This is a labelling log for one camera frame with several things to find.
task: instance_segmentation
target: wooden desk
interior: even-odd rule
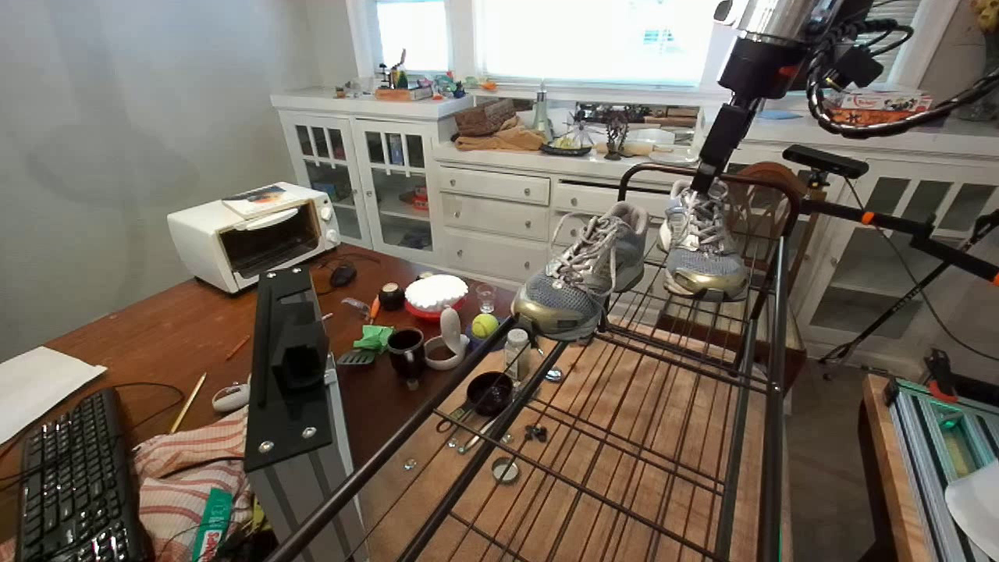
[[[868,376],[858,426],[876,535],[865,558],[937,558],[902,435],[882,402],[882,387],[886,378]]]
[[[353,264],[358,276],[348,288],[330,290],[326,276],[341,264]],[[330,312],[326,339],[334,352],[348,350],[363,327],[363,312],[342,307],[342,298],[372,304],[381,284],[405,284],[414,279],[414,268],[410,264],[388,259],[358,248],[325,253],[311,259],[310,268],[322,312]],[[470,321],[479,307],[477,298],[484,293],[493,293],[497,310],[504,310],[509,298],[501,290],[470,284],[467,300],[461,300],[459,307],[461,321]],[[213,394],[234,380],[245,380],[249,376],[252,319],[256,290],[226,298],[209,284],[185,280],[120,312],[69,331],[45,347],[93,366],[105,366],[105,376],[66,401],[66,406],[77,402],[96,387],[117,387],[123,420],[134,428],[131,440],[137,443],[142,436],[168,432],[170,420],[182,409],[182,401],[190,394],[204,372],[209,378],[182,428],[196,428],[219,420],[213,413]],[[414,324],[405,312],[381,312],[376,321]],[[417,391],[405,391],[390,372],[388,359],[376,359],[375,368],[341,372],[353,459],[364,463],[442,380],[445,376],[427,372]],[[15,475],[17,463],[17,446],[12,446],[12,454],[0,463],[0,479]],[[15,490],[17,487],[12,483],[0,497],[0,538],[15,535]]]

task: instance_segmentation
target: wire grid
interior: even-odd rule
[[[747,256],[770,253],[770,231],[785,212],[761,237],[752,191],[747,193],[747,207],[734,196],[743,218],[729,227]],[[662,290],[662,253],[649,248],[645,266],[651,276],[611,300],[608,321],[589,343],[542,343],[530,352],[535,368],[519,387],[523,406],[509,413],[509,432],[497,435],[486,420],[461,417],[456,432],[439,435],[437,423],[456,420],[461,406],[459,394],[449,396],[363,490],[369,531],[356,552],[759,558],[769,376],[748,368],[752,347],[735,343],[754,331],[754,290],[739,304],[677,300]],[[565,372],[561,385],[542,380],[551,361]],[[501,368],[504,356],[497,352],[477,366]],[[528,436],[528,428],[542,428],[545,436]],[[427,524],[445,495],[456,502]]]

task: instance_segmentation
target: black mug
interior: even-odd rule
[[[414,327],[393,331],[385,350],[405,387],[417,387],[417,376],[427,368],[423,335]]]

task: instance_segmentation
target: black keyboard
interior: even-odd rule
[[[116,391],[23,436],[17,558],[150,558]]]

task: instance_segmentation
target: metal wire rack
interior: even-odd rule
[[[663,191],[685,181],[685,170],[638,165],[621,199],[633,175],[675,179]],[[501,352],[477,350],[283,552],[358,502],[356,558],[775,558],[800,193],[752,170],[728,183],[728,227],[754,272],[743,300],[671,298],[649,244],[644,284],[608,304],[594,342],[528,350],[530,368],[497,420],[439,435],[461,385],[504,368]]]

